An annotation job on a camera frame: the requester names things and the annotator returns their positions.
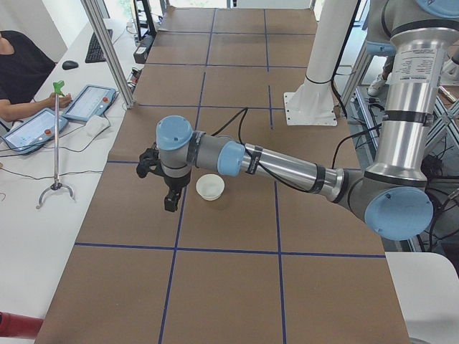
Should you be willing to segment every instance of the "blue joint cap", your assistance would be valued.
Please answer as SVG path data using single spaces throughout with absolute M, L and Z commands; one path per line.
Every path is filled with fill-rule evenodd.
M 458 0 L 416 0 L 417 4 L 428 14 L 443 19 L 459 19 Z
M 424 231 L 433 217 L 429 197 L 418 188 L 391 188 L 375 197 L 365 211 L 368 227 L 381 237 L 408 240 Z
M 189 121 L 182 116 L 168 116 L 156 126 L 156 144 L 165 151 L 174 151 L 186 145 L 193 135 Z
M 223 176 L 235 177 L 239 174 L 244 158 L 245 147 L 234 141 L 227 142 L 218 156 L 218 173 Z
M 397 50 L 390 43 L 366 41 L 366 52 L 368 55 L 395 56 Z

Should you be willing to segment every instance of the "tablet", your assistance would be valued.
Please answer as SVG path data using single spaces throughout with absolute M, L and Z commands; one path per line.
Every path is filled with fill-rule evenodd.
M 59 131 L 67 124 L 67 119 L 59 117 Z M 16 153 L 27 154 L 41 148 L 54 135 L 55 112 L 46 108 L 3 135 L 1 139 Z
M 87 122 L 92 116 L 101 116 L 112 105 L 116 90 L 109 87 L 86 85 L 62 114 L 69 120 Z

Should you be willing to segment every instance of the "sneaker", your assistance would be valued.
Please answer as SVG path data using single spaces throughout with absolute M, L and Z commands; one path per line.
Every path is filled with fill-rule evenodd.
M 378 75 L 375 80 L 372 81 L 370 86 L 368 86 L 368 95 L 370 97 L 376 97 L 381 93 L 383 86 L 386 84 L 387 80 L 382 78 L 382 74 Z

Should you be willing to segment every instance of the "red object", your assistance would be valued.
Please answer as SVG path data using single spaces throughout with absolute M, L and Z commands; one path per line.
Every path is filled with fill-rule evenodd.
M 0 337 L 35 339 L 43 319 L 0 312 Z

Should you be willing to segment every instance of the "label sticker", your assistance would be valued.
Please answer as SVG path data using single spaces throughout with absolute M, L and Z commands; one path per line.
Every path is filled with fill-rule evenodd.
M 391 84 L 401 82 L 432 83 L 438 87 L 445 59 L 444 49 L 413 49 L 395 57 Z

